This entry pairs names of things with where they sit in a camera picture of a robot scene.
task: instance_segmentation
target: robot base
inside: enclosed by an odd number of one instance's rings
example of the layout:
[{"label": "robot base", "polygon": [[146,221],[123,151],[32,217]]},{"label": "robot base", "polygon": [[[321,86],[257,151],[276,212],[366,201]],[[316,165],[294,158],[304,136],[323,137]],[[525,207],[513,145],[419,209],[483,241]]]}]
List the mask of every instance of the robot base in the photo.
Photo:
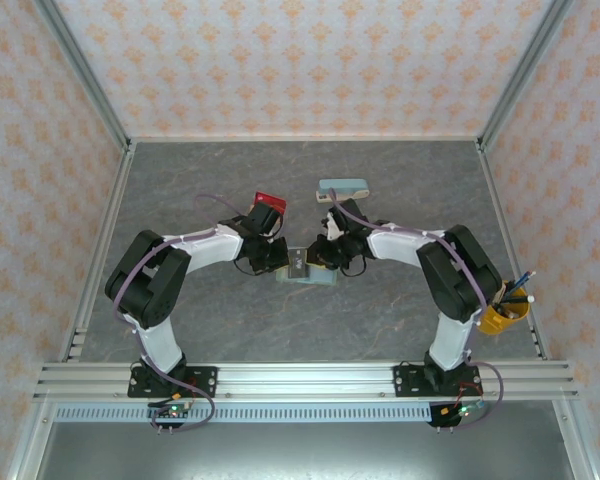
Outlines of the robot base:
[{"label": "robot base", "polygon": [[463,396],[480,396],[477,388],[469,386],[480,384],[478,367],[462,363],[445,372],[431,360],[428,352],[424,365],[401,363],[393,367],[396,397],[459,397],[461,384],[466,389]]},{"label": "robot base", "polygon": [[[199,388],[212,398],[215,397],[218,383],[217,367],[189,366],[183,355],[183,360],[169,372],[169,375]],[[129,398],[167,398],[175,393],[180,393],[183,397],[191,396],[187,390],[164,380],[143,361],[131,369],[127,390]]]}]

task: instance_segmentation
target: patterned wallpaper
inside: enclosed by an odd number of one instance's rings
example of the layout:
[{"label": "patterned wallpaper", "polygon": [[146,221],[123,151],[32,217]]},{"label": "patterned wallpaper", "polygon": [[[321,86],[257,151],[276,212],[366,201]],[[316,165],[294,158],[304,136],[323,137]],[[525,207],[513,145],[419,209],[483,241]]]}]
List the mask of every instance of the patterned wallpaper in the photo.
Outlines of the patterned wallpaper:
[{"label": "patterned wallpaper", "polygon": [[476,136],[551,2],[58,3],[131,136]]},{"label": "patterned wallpaper", "polygon": [[600,447],[600,0],[575,0],[489,154],[551,353],[575,361]]},{"label": "patterned wallpaper", "polygon": [[55,361],[120,152],[31,0],[0,0],[0,479]]}]

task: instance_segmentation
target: marble surface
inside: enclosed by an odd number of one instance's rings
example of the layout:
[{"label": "marble surface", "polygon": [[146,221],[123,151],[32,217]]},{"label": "marble surface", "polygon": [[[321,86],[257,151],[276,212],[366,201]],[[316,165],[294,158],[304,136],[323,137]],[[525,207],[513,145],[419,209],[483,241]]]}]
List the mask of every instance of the marble surface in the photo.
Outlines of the marble surface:
[{"label": "marble surface", "polygon": [[[193,197],[218,193],[247,209],[261,190],[288,202],[285,237],[308,246],[328,205],[318,204],[322,178],[364,178],[359,201],[370,219],[445,229],[467,225],[504,278],[512,275],[475,147],[471,142],[140,143],[129,174],[83,361],[138,358],[130,331],[112,318],[104,282],[135,235],[190,233],[209,225]],[[206,201],[218,220],[231,212]],[[437,326],[437,309],[419,269],[370,261],[358,278],[335,286],[249,277],[233,264],[191,273],[172,314],[189,361],[420,360]],[[535,357],[526,321],[497,337],[477,333],[475,358]]]}]

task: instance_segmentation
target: pen holder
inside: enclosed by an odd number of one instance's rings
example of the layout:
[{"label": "pen holder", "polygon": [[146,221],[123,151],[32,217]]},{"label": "pen holder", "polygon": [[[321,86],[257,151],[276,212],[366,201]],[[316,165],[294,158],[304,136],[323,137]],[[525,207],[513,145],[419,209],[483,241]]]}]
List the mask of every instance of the pen holder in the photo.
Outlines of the pen holder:
[{"label": "pen holder", "polygon": [[[524,288],[519,288],[511,295],[511,297],[525,297],[526,295],[527,292],[524,290]],[[478,330],[480,330],[482,333],[486,333],[487,335],[498,335],[504,332],[514,323],[519,322],[529,315],[529,310],[531,310],[531,306],[528,303],[510,303],[505,305],[507,310],[518,314],[518,318],[503,317],[496,312],[492,306],[489,306],[487,307],[487,313],[484,315]]]}]

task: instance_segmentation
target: blue pen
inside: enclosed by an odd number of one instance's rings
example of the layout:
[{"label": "blue pen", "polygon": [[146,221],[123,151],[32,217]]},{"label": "blue pen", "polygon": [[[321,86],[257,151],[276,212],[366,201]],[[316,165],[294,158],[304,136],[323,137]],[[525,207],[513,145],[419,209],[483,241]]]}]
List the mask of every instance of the blue pen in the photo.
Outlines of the blue pen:
[{"label": "blue pen", "polygon": [[533,277],[536,274],[536,271],[534,270],[533,272],[525,272],[524,275],[522,275],[520,277],[520,279],[513,284],[513,287],[511,287],[511,290],[509,290],[505,296],[503,297],[503,300],[505,298],[509,298],[513,292],[515,292],[516,290],[518,290],[520,287],[522,287],[525,283],[527,283],[529,281],[529,279],[531,277]]}]

